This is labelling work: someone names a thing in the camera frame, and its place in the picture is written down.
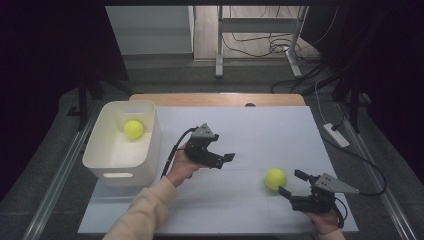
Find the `yellow tennis ball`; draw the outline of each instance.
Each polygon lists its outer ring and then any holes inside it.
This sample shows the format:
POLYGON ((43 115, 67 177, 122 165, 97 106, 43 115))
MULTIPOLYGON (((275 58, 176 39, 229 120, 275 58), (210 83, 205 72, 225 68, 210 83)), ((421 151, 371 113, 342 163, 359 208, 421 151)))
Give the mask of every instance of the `yellow tennis ball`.
POLYGON ((136 139, 139 138, 144 132, 144 127, 141 122, 136 120, 128 121, 124 126, 124 133, 127 137, 136 139))
POLYGON ((279 186, 286 186, 287 175, 279 168, 271 168, 265 175, 265 184, 272 190, 278 190, 279 186))

